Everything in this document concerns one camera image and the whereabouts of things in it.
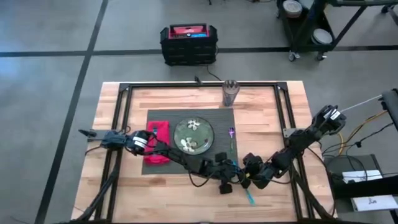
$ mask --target wooden tabletop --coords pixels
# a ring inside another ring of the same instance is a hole
[[[294,118],[298,128],[311,123],[311,113],[303,83],[287,82]],[[119,83],[103,83],[93,129],[110,129]],[[220,88],[140,88],[132,95],[128,119],[131,131],[145,129],[148,110],[220,108]],[[283,148],[275,96],[272,88],[241,87],[236,98],[234,119],[239,165],[249,152],[266,160]],[[89,143],[88,148],[99,145]],[[320,156],[319,147],[312,149]],[[81,215],[98,193],[106,151],[91,151],[85,159],[72,218]],[[331,212],[333,199],[320,161],[309,151],[303,155],[308,183],[319,202]],[[240,185],[233,193],[220,195],[219,181],[210,180],[200,188],[194,187],[187,174],[141,175],[142,157],[123,152],[113,222],[287,222],[295,221],[290,184],[271,182],[265,189],[249,187],[256,206],[250,206]],[[194,177],[196,183],[203,179]],[[278,179],[288,181],[288,174]],[[106,213],[108,198],[105,198]],[[305,204],[301,198],[302,208]]]

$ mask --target yellow cable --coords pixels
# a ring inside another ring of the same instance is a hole
[[[385,113],[387,113],[387,111],[380,112],[380,113],[378,113],[378,114],[372,116],[371,118],[366,119],[362,124],[358,125],[358,127],[356,127],[356,128],[351,132],[351,134],[349,135],[348,139],[351,139],[351,138],[354,136],[355,132],[356,132],[359,128],[361,128],[361,127],[364,126],[365,124],[368,124],[369,122],[373,121],[374,119],[376,119],[376,118],[382,116],[382,115],[385,114]],[[344,138],[343,138],[343,135],[341,135],[340,133],[338,133],[338,134],[339,134],[339,137],[340,137],[340,144],[341,144],[340,150],[338,151],[338,154],[341,155],[341,153],[343,153],[343,149],[344,149]]]

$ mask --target cart wheel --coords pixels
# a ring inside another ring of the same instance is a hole
[[[289,54],[289,60],[294,62],[296,60],[296,56],[294,54]]]
[[[383,8],[381,8],[381,13],[385,14],[388,12],[388,7],[389,6],[383,6]]]
[[[324,56],[323,53],[319,52],[315,59],[320,62],[320,61],[324,60],[325,58],[327,58],[327,56]]]

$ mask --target dark woven mat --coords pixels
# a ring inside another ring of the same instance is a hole
[[[170,122],[170,144],[175,147],[174,129],[176,125],[185,118],[201,117],[207,120],[213,127],[215,140],[213,145],[206,152],[197,155],[214,160],[215,154],[227,152],[228,159],[238,160],[236,150],[236,138],[233,140],[233,151],[230,151],[231,138],[228,129],[235,128],[234,113],[232,109],[208,109],[208,110],[149,110],[148,121],[169,121]],[[142,174],[186,174],[187,171],[179,164],[170,161],[164,165],[147,165],[142,162]]]

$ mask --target glass plate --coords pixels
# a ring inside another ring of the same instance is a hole
[[[206,152],[214,141],[214,131],[210,123],[199,117],[183,119],[174,130],[174,143],[189,155]]]

